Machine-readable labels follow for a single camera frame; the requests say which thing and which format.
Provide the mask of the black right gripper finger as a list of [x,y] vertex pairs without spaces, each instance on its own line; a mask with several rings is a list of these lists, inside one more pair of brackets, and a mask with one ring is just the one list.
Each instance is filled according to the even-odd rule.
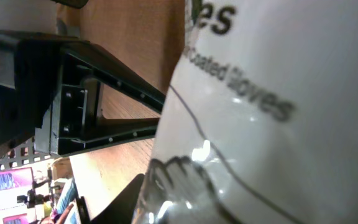
[[91,224],[131,224],[144,174],[136,175],[121,193],[95,218]]

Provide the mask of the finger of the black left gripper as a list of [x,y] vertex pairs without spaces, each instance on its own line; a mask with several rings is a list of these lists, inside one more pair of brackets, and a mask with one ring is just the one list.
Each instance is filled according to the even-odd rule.
[[95,79],[136,100],[156,113],[162,112],[165,95],[113,54],[89,42],[72,42],[63,46],[63,81],[81,86]]
[[101,124],[72,131],[62,130],[57,136],[57,154],[72,156],[129,142],[152,139],[159,118],[103,119]]

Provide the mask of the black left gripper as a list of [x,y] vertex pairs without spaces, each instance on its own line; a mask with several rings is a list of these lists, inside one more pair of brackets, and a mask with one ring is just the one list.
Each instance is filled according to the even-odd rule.
[[35,135],[56,94],[62,50],[77,37],[0,30],[0,156]]

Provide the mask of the green 3M gloves package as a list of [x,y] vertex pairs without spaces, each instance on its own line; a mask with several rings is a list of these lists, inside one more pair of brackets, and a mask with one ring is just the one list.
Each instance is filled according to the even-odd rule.
[[358,223],[358,0],[187,1],[133,223]]

